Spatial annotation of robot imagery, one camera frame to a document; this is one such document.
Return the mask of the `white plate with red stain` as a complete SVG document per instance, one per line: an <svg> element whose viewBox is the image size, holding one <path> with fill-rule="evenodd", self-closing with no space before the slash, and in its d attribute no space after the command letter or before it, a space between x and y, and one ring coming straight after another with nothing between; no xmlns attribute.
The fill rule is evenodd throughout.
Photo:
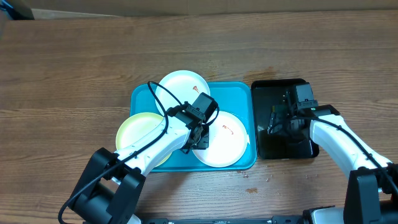
<svg viewBox="0 0 398 224"><path fill-rule="evenodd" d="M187 101L192 105L200 93L211 95L205 79L189 70L174 71L163 77L159 84L168 89L181 103ZM161 87L156 87L155 95L166 111L178 105L176 99Z"/></svg>

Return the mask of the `white plate front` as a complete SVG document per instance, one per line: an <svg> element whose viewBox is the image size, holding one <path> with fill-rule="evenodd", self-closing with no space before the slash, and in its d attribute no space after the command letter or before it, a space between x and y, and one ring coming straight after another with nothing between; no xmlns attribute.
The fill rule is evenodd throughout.
<svg viewBox="0 0 398 224"><path fill-rule="evenodd" d="M202 163L210 167L227 167L236 163L248 146L248 133L243 123L235 115L220 111L210 119L215 119L209 127L209 146L204 150L193 150Z"/></svg>

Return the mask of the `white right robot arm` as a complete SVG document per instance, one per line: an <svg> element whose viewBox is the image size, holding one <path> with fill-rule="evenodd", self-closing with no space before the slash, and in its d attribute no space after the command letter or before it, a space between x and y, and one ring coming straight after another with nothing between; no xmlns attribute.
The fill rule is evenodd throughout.
<svg viewBox="0 0 398 224"><path fill-rule="evenodd" d="M271 106L270 136L308 139L348 178L342 208L304 211L302 223L397 223L397 164L357 136L332 105L319 105L309 83L290 86Z"/></svg>

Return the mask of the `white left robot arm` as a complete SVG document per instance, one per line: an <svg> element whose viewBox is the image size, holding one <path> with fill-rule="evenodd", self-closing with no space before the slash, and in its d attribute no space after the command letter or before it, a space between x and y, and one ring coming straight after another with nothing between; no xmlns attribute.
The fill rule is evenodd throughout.
<svg viewBox="0 0 398 224"><path fill-rule="evenodd" d="M176 150L207 148L208 120L217 109L217 102L201 93L193 104L169 108L155 129L130 146L98 149L63 207L85 223L141 223L134 212L147 175Z"/></svg>

